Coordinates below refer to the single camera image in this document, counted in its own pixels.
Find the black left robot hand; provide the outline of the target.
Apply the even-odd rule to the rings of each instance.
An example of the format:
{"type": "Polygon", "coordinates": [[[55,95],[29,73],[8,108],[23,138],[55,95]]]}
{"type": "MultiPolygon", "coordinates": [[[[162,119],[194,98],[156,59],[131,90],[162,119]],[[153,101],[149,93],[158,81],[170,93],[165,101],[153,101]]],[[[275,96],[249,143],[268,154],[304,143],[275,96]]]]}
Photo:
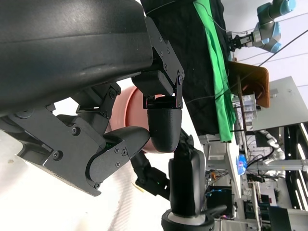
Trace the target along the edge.
{"type": "Polygon", "coordinates": [[[0,128],[19,156],[92,196],[152,141],[179,142],[184,70],[168,40],[134,0],[3,0],[0,128]],[[131,78],[148,128],[106,131],[131,78]]]}

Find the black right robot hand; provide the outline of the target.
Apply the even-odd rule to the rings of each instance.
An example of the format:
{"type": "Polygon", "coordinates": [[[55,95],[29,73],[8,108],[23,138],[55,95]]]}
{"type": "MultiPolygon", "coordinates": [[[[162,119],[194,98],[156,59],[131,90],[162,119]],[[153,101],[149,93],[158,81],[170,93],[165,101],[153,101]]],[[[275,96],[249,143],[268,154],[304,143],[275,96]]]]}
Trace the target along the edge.
{"type": "Polygon", "coordinates": [[[170,201],[173,214],[194,217],[202,212],[205,194],[205,156],[194,147],[192,135],[183,129],[168,174],[152,167],[143,151],[131,159],[136,185],[154,196],[170,201]]]}

